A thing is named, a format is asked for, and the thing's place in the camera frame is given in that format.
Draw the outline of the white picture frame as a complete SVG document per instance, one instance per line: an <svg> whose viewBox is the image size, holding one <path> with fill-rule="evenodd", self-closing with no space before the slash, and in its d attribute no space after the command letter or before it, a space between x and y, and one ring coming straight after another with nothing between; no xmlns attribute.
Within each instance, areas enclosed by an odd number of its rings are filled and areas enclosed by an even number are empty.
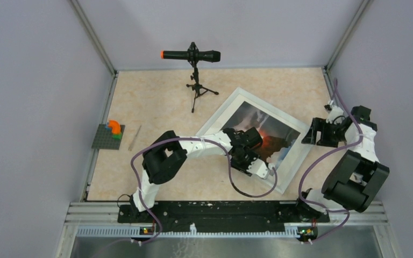
<svg viewBox="0 0 413 258"><path fill-rule="evenodd" d="M284 194L311 150L302 144L309 126L259 97L237 88L197 132L213 134L232 128L242 134L251 146L239 152L238 161L243 164L245 152L270 166L264 178L255 176L258 182L274 187Z"/></svg>

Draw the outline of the silver screwdriver tool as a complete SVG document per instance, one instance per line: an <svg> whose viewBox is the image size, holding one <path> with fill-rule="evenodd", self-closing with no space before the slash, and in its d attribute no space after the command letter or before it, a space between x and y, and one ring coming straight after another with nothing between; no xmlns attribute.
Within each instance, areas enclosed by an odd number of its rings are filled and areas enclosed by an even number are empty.
<svg viewBox="0 0 413 258"><path fill-rule="evenodd" d="M133 147L135 146L136 140L137 140L137 137L138 137L138 135L139 135L139 132L140 132L141 128L142 128L142 125L139 126L139 128L137 129L134 137L132 138L132 140L131 140L131 142L130 142L130 144L129 144L129 147L128 147L128 149L127 149L128 151L131 151L131 150L133 149Z"/></svg>

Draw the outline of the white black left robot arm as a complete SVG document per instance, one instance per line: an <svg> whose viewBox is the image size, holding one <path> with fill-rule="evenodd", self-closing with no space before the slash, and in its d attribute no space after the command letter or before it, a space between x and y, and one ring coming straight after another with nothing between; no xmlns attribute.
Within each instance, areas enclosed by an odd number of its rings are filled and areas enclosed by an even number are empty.
<svg viewBox="0 0 413 258"><path fill-rule="evenodd" d="M152 145L131 158L137 190L130 197L130 216L138 222L147 221L160 185L172 180L190 159L222 155L227 158L230 169L265 179L271 168L255 152L262 143L263 139L254 127L247 131L225 128L196 137L180 137L174 131L163 133Z"/></svg>

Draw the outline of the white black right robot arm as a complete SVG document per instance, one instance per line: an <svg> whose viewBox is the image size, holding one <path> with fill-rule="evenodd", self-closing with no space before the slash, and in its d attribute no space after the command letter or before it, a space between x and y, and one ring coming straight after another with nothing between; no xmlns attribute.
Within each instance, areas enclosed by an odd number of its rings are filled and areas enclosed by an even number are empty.
<svg viewBox="0 0 413 258"><path fill-rule="evenodd" d="M301 192L294 206L300 221L309 221L332 211L364 212L374 200L390 174L375 153L376 123L371 110L355 106L350 116L334 105L324 106L328 117L314 118L302 139L303 144L337 148L345 144L345 153L328 174L321 189Z"/></svg>

